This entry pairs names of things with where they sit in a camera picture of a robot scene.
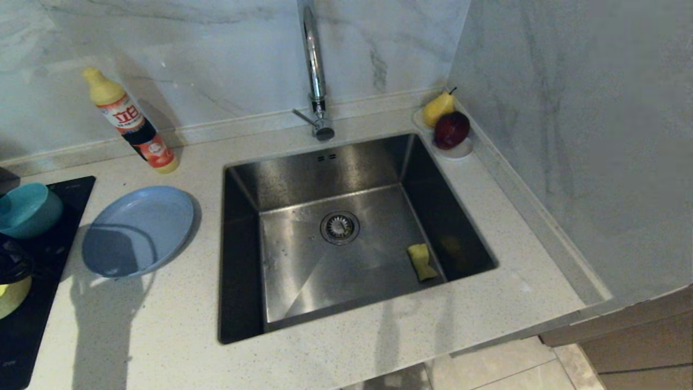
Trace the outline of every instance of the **red apple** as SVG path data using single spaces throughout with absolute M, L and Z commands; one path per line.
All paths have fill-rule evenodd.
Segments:
M 469 135 L 469 118 L 459 111 L 445 114 L 435 124 L 433 144 L 441 149 L 452 149 Z

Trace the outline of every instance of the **countertop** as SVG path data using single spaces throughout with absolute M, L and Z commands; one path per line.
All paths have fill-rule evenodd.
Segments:
M 584 308 L 472 153 L 437 162 L 498 268 L 238 343 L 217 341 L 224 167 L 410 133 L 412 112 L 341 119 L 328 144 L 302 126 L 186 146 L 176 150 L 180 167 L 168 175 L 133 155 L 22 178 L 97 177 L 29 388 L 330 389 Z M 81 260 L 87 226 L 118 197 L 150 185 L 171 185 L 195 199 L 192 239 L 153 274 L 97 278 Z

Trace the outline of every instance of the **marble backsplash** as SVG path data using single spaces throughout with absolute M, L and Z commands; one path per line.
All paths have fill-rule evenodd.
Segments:
M 617 298 L 693 280 L 693 2 L 471 2 L 448 86 Z
M 444 85 L 468 0 L 316 0 L 331 102 Z M 80 72 L 159 128 L 308 105 L 294 0 L 5 0 L 0 161 L 116 137 Z

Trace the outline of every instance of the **sink basin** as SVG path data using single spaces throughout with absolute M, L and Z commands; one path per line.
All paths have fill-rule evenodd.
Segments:
M 229 167 L 224 191 L 223 344 L 495 268 L 415 134 Z

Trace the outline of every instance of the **drain strainer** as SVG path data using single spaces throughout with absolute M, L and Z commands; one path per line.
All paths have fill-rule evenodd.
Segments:
M 335 211 L 327 214 L 320 223 L 320 234 L 325 241 L 344 245 L 352 242 L 360 229 L 356 215 L 348 211 Z

